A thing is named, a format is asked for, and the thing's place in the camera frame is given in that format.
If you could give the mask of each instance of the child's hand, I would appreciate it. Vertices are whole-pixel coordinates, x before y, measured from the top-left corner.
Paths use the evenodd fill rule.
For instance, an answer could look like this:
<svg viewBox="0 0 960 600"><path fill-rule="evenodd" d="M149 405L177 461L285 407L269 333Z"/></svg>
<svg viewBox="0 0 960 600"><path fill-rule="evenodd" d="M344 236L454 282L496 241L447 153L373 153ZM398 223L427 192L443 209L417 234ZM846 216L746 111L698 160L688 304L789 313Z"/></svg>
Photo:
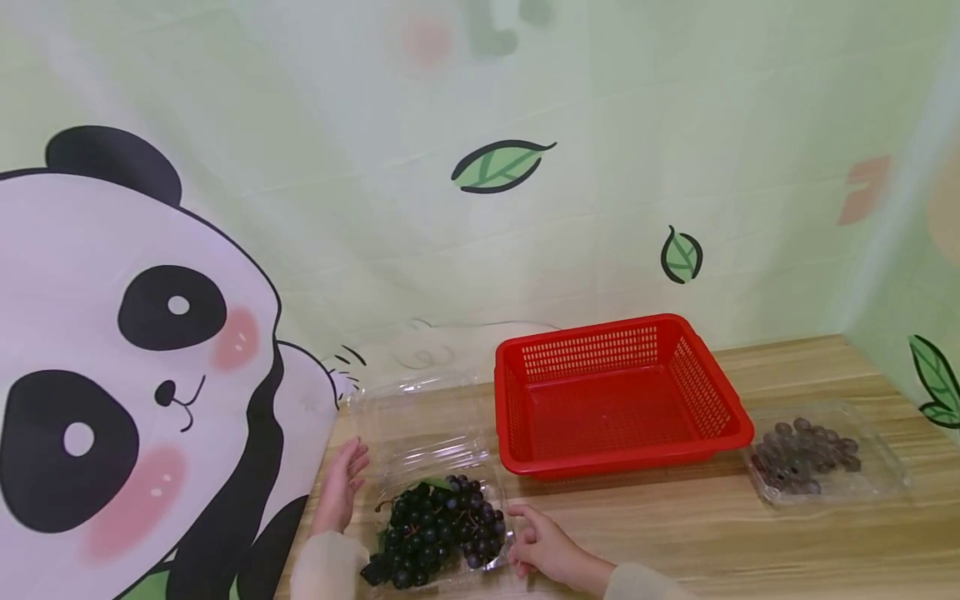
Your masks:
<svg viewBox="0 0 960 600"><path fill-rule="evenodd" d="M614 566L596 558L571 540L557 523L533 508L518 504L507 511L522 516L530 527L516 535L510 563L518 577L539 571L553 581L602 597Z"/></svg>
<svg viewBox="0 0 960 600"><path fill-rule="evenodd" d="M313 514L310 535L316 536L327 531L344 533L353 518L353 497L364 484L363 479L355 477L370 464L367 445L360 438L353 438L337 452L337 456L326 469L324 481L320 484L320 504Z"/></svg>

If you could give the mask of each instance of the cream sleeve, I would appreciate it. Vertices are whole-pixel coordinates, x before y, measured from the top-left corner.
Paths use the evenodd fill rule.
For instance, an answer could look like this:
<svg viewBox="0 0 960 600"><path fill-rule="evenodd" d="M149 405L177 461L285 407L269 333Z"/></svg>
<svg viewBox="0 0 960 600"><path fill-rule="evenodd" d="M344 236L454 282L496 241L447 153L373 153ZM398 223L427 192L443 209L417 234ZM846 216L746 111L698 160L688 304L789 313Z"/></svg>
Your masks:
<svg viewBox="0 0 960 600"><path fill-rule="evenodd" d="M370 560L357 540L327 532L306 541L290 577L290 600L354 600Z"/></svg>
<svg viewBox="0 0 960 600"><path fill-rule="evenodd" d="M677 582L639 564L617 567L604 600L696 600Z"/></svg>

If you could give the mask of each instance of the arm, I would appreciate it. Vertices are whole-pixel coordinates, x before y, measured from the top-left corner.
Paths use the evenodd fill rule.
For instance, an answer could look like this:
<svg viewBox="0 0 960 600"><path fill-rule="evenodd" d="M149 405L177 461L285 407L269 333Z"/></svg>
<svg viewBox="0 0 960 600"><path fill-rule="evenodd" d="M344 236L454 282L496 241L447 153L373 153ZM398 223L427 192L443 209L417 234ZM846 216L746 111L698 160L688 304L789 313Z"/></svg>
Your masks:
<svg viewBox="0 0 960 600"><path fill-rule="evenodd" d="M553 520L533 508L517 505L530 527L520 531L510 550L519 577L539 571L555 582L605 600L692 600L671 579L635 564L615 566L578 546Z"/></svg>
<svg viewBox="0 0 960 600"><path fill-rule="evenodd" d="M294 565L291 600L353 600L357 573L369 559L356 540L344 537L353 498L364 484L357 475L370 463L367 447L354 438L340 448L320 486L310 538Z"/></svg>

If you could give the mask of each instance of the red plastic basket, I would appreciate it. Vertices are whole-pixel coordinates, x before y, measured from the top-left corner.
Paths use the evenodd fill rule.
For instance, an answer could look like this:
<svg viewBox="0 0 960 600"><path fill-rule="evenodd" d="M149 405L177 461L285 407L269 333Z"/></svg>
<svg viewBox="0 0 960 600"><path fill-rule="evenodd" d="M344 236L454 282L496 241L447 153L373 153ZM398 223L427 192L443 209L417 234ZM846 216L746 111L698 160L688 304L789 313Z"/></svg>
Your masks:
<svg viewBox="0 0 960 600"><path fill-rule="evenodd" d="M696 463L754 437L730 381L678 315L507 340L493 380L500 460L519 475Z"/></svg>

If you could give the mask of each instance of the panda eye patch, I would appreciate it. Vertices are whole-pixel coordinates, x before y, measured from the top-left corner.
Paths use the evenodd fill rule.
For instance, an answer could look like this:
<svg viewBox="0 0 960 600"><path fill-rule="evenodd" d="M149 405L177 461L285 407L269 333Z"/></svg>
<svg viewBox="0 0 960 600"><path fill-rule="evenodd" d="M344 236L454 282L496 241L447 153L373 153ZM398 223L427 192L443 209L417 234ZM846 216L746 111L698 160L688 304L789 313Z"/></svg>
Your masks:
<svg viewBox="0 0 960 600"><path fill-rule="evenodd" d="M217 284L177 265L151 267L134 277L117 318L124 338L146 350L196 346L226 321L227 303Z"/></svg>
<svg viewBox="0 0 960 600"><path fill-rule="evenodd" d="M120 492L140 437L124 407L92 380L37 371L7 394L0 491L25 527L46 534L83 525Z"/></svg>

